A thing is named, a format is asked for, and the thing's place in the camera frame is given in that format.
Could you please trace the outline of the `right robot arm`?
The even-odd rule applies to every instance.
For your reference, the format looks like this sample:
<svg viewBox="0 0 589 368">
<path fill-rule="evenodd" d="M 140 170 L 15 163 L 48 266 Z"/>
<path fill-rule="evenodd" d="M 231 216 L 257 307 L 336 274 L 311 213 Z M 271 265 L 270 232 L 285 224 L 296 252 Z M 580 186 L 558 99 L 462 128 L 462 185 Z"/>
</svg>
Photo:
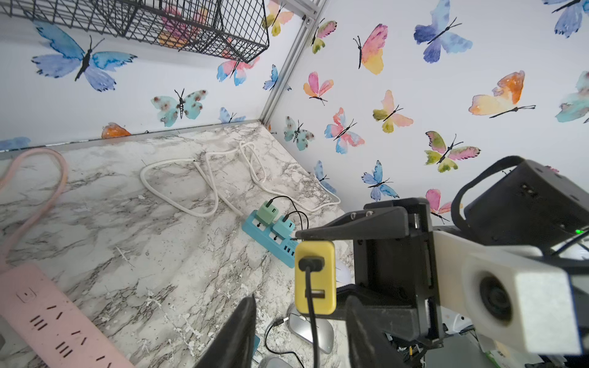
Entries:
<svg viewBox="0 0 589 368">
<path fill-rule="evenodd" d="M 482 335 L 538 355 L 588 352 L 588 263 L 566 259 L 588 237 L 588 194 L 530 159 L 507 156 L 478 176 L 500 179 L 469 205 L 458 192 L 451 223 L 432 224 L 424 198 L 365 205 L 304 241 L 350 240 L 355 282 L 339 288 L 329 319 L 356 298 L 382 332 L 438 348 L 442 311 Z"/>
</svg>

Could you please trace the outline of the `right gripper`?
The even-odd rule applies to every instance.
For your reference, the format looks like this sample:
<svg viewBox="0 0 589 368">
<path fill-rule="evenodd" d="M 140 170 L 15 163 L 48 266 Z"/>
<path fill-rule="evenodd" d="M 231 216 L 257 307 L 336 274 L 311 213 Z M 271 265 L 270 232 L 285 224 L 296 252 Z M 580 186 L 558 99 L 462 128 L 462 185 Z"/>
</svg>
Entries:
<svg viewBox="0 0 589 368">
<path fill-rule="evenodd" d="M 356 285 L 337 288 L 334 312 L 317 312 L 318 318 L 345 319 L 351 367 L 405 367 L 403 356 L 377 327 L 406 342 L 441 345 L 436 254 L 426 199 L 366 205 L 327 225 L 299 230 L 294 237 L 354 240 Z"/>
</svg>

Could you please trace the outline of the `yellow green charger plug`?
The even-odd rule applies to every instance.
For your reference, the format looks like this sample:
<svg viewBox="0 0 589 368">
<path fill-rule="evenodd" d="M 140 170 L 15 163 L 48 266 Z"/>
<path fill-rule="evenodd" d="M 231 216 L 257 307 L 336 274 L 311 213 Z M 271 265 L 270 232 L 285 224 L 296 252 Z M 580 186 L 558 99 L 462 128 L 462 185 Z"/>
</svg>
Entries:
<svg viewBox="0 0 589 368">
<path fill-rule="evenodd" d="M 294 303 L 300 314 L 309 315 L 306 269 L 309 265 L 314 313 L 332 315 L 337 307 L 335 246 L 329 241 L 301 242 L 294 253 Z"/>
</svg>

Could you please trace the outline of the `teal power strip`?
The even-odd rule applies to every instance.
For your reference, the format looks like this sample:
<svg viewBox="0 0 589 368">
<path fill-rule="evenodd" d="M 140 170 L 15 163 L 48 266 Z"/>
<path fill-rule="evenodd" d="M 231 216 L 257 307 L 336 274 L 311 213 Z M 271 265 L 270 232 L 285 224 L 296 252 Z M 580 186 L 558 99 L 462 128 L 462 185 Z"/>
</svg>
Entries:
<svg viewBox="0 0 589 368">
<path fill-rule="evenodd" d="M 242 223 L 242 230 L 286 266 L 294 268 L 295 250 L 299 242 L 292 236 L 290 239 L 282 239 L 277 236 L 272 231 L 276 221 L 271 225 L 263 225 L 256 219 L 256 211 L 252 211 Z"/>
</svg>

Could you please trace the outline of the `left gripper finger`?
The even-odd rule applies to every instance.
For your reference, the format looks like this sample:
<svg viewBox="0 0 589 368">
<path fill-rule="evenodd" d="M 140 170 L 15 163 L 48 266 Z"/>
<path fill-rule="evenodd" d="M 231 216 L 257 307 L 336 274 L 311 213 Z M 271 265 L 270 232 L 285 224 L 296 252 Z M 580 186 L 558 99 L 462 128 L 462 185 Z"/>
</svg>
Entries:
<svg viewBox="0 0 589 368">
<path fill-rule="evenodd" d="M 242 299 L 195 368 L 250 368 L 256 334 L 256 299 Z"/>
</svg>

